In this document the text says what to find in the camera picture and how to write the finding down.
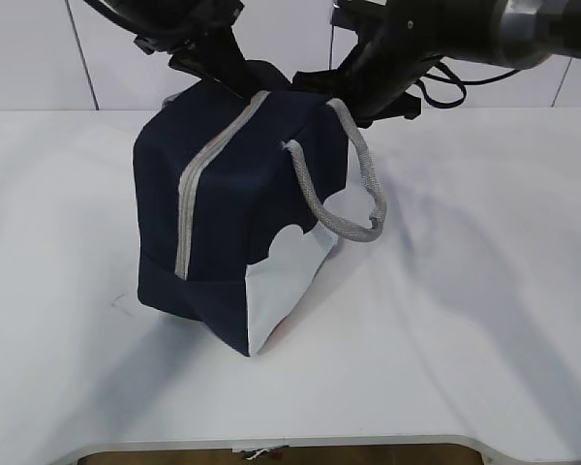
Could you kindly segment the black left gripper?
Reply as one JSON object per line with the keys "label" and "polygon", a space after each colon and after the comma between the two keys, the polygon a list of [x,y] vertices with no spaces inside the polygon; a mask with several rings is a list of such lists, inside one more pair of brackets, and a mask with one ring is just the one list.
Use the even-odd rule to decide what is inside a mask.
{"label": "black left gripper", "polygon": [[237,96],[249,100],[261,91],[261,81],[250,70],[233,34],[235,18],[184,24],[183,30],[136,33],[134,43],[145,54],[161,53],[170,68],[199,68]]}

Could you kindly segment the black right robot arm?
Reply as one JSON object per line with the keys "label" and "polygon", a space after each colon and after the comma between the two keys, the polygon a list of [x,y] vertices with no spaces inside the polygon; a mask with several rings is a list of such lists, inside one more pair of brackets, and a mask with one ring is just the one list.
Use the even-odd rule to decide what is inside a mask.
{"label": "black right robot arm", "polygon": [[461,91],[468,87],[446,58],[529,70],[551,55],[581,59],[581,1],[337,1],[332,25],[353,31],[357,43],[335,69],[298,72],[294,88],[337,97],[356,124],[414,119],[422,102],[450,103],[409,94],[425,86],[431,69]]}

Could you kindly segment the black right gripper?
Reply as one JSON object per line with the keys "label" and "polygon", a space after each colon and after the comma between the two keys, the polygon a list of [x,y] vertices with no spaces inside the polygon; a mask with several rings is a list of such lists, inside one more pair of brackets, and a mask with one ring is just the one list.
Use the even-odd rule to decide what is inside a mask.
{"label": "black right gripper", "polygon": [[358,44],[338,69],[297,72],[292,87],[339,98],[357,125],[370,125],[442,59],[434,52]]}

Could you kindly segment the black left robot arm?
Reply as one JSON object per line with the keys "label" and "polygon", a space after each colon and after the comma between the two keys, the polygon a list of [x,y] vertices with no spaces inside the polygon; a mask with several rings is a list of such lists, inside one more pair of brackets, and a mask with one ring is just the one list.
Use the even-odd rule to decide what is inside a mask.
{"label": "black left robot arm", "polygon": [[240,0],[86,0],[114,25],[132,33],[147,55],[165,53],[175,71],[216,81],[249,100],[264,88],[232,31]]}

